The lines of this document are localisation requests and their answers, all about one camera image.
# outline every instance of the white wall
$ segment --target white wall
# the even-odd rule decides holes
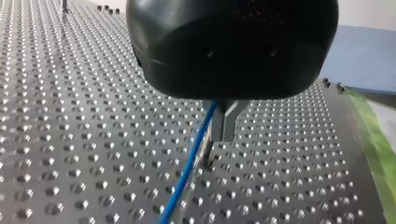
[[[91,1],[125,12],[127,0]],[[396,31],[396,0],[338,0],[338,4],[341,25]]]

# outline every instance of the perforated metal plate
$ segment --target perforated metal plate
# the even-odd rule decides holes
[[[0,1],[0,223],[155,223],[205,111],[150,87],[123,16],[59,7]],[[335,88],[252,101],[236,126],[176,223],[383,220]]]

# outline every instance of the blue surface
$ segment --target blue surface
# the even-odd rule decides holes
[[[396,92],[396,32],[339,26],[320,76],[351,87]]]

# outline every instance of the black plastic housing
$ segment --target black plastic housing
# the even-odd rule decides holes
[[[178,98],[275,99],[318,77],[337,0],[129,0],[134,54],[149,84]]]

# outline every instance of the blue cable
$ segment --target blue cable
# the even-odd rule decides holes
[[[183,172],[181,173],[180,178],[177,181],[175,192],[171,195],[171,198],[168,201],[168,204],[165,206],[163,211],[163,215],[160,217],[159,224],[168,224],[169,218],[172,216],[173,211],[177,205],[177,201],[183,192],[184,186],[186,185],[187,180],[189,179],[190,172],[192,169],[192,165],[195,160],[195,156],[198,152],[198,149],[204,139],[207,127],[209,126],[209,122],[212,119],[213,113],[215,111],[216,106],[218,105],[217,101],[213,101],[209,109],[207,110],[204,123],[198,131],[198,134],[195,138],[194,144],[190,151],[189,156],[187,157],[186,163],[183,167]]]

